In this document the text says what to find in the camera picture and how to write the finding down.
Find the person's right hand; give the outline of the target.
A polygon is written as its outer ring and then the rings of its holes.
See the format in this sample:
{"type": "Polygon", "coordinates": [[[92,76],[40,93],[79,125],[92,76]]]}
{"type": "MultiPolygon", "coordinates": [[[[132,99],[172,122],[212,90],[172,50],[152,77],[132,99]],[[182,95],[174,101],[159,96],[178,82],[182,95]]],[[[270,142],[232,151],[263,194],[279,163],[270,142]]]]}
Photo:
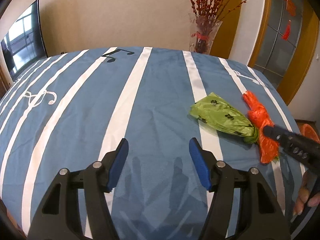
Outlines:
{"type": "Polygon", "coordinates": [[[293,208],[293,216],[301,215],[304,210],[304,205],[306,204],[308,207],[315,207],[319,205],[320,196],[319,192],[315,194],[311,199],[310,191],[307,188],[307,184],[311,181],[312,173],[309,170],[305,171],[302,177],[302,184],[300,186],[298,197],[295,202],[295,206],[293,208]]]}

